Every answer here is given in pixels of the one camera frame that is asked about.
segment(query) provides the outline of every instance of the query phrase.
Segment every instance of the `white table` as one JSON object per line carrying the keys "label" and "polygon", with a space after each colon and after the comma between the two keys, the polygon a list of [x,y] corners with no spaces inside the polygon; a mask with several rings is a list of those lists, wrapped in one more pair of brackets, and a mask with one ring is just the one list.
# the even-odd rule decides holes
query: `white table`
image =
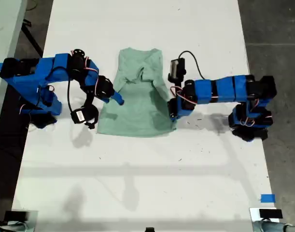
{"label": "white table", "polygon": [[[113,80],[130,46],[161,49],[165,79],[183,50],[206,78],[249,72],[237,0],[54,1],[45,57],[80,48]],[[199,78],[190,56],[186,69]],[[63,112],[28,133],[13,203],[39,211],[37,231],[248,232],[249,208],[274,206],[260,203],[271,193],[261,140],[228,129],[233,103],[199,105],[167,136],[116,137],[74,125],[67,83],[54,86]],[[72,82],[72,108],[84,99]]]}
{"label": "white table", "polygon": [[[0,62],[13,57],[27,0],[0,0]],[[7,83],[0,78],[0,112]]]}

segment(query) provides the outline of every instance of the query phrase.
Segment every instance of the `crumpled fabric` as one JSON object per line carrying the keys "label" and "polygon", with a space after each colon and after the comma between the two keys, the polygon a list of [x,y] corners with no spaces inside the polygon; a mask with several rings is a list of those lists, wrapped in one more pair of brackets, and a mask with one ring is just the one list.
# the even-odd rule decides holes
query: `crumpled fabric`
{"label": "crumpled fabric", "polygon": [[171,132],[168,89],[162,78],[162,52],[157,49],[121,50],[114,89],[125,100],[105,104],[98,121],[98,133],[151,137]]}

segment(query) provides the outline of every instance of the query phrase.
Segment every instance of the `gray concrete floor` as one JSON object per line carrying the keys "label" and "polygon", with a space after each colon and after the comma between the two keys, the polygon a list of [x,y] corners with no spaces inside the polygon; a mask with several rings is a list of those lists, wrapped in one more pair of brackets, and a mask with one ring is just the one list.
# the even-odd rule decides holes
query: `gray concrete floor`
{"label": "gray concrete floor", "polygon": [[[30,31],[43,48],[53,0],[37,2],[25,19],[32,22]],[[278,95],[269,106],[275,124],[264,149],[276,206],[295,225],[295,0],[239,0],[239,7],[251,73],[276,80]],[[38,57],[22,33],[15,57]]]}

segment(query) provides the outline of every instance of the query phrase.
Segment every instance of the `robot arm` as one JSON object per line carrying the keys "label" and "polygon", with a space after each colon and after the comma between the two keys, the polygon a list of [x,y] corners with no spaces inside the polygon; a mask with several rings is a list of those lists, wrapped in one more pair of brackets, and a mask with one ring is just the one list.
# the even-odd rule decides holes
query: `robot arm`
{"label": "robot arm", "polygon": [[[43,128],[55,123],[53,116],[60,115],[61,102],[57,99],[51,83],[68,81],[68,106],[74,123],[85,123],[90,129],[98,121],[98,110],[92,104],[94,97],[108,103],[110,98],[119,105],[124,103],[121,95],[85,53],[75,49],[71,54],[56,54],[54,58],[22,59],[7,58],[2,64],[0,77],[13,86],[21,95],[20,113],[30,114]],[[70,105],[70,81],[76,80],[86,93],[86,101],[79,109]]]}
{"label": "robot arm", "polygon": [[267,138],[267,127],[273,124],[267,104],[277,92],[274,78],[264,76],[256,81],[253,75],[238,75],[218,80],[187,80],[181,87],[185,70],[184,58],[171,61],[168,80],[175,84],[171,87],[175,96],[168,102],[171,120],[192,113],[197,104],[216,102],[239,102],[229,116],[229,126],[233,134],[245,141],[255,137]]}

